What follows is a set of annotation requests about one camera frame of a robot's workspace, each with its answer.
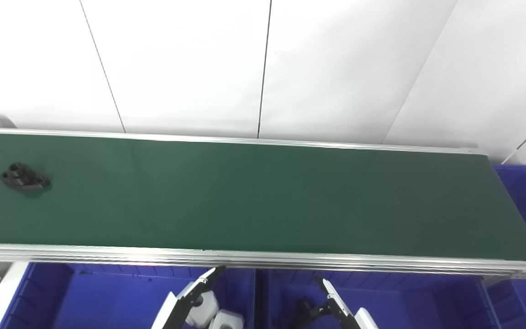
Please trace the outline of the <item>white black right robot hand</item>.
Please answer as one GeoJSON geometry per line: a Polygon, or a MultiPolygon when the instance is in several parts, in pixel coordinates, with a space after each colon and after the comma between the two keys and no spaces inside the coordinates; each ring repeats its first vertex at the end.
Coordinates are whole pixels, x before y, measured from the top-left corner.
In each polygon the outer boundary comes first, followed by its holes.
{"type": "Polygon", "coordinates": [[[356,313],[351,312],[332,283],[318,274],[313,275],[313,279],[327,299],[323,304],[313,305],[306,298],[300,298],[296,302],[297,316],[293,329],[301,329],[323,316],[333,316],[341,329],[378,328],[367,309],[359,308],[356,313]]]}

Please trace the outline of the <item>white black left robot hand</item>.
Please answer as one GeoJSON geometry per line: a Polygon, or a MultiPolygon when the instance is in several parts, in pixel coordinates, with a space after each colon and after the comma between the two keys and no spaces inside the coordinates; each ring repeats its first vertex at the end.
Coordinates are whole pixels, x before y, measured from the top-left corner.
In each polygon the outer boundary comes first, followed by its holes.
{"type": "Polygon", "coordinates": [[[169,292],[152,324],[152,329],[181,329],[188,324],[205,329],[220,310],[214,283],[226,266],[216,266],[188,283],[178,294],[169,292]]]}

